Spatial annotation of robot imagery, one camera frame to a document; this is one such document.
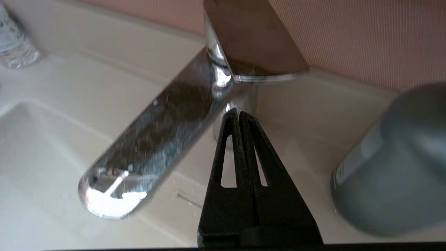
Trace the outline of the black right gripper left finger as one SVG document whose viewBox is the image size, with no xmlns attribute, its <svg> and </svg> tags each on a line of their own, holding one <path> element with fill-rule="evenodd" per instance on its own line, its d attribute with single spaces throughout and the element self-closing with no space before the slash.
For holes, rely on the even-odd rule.
<svg viewBox="0 0 446 251">
<path fill-rule="evenodd" d="M 227 138 L 232 138 L 236 186 L 221 184 Z M 240 246 L 244 230 L 255 224 L 253 181 L 247 162 L 239 114 L 235 108 L 222 119 L 210 179 L 197 230 L 199 246 Z"/>
</svg>

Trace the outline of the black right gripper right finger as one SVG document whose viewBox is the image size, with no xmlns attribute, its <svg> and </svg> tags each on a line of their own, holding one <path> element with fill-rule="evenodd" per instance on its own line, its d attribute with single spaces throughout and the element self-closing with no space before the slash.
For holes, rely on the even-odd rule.
<svg viewBox="0 0 446 251">
<path fill-rule="evenodd" d="M 272 143 L 254 116 L 239 115 L 252 182 L 254 224 L 242 231 L 244 246 L 323 244 L 319 229 Z"/>
</svg>

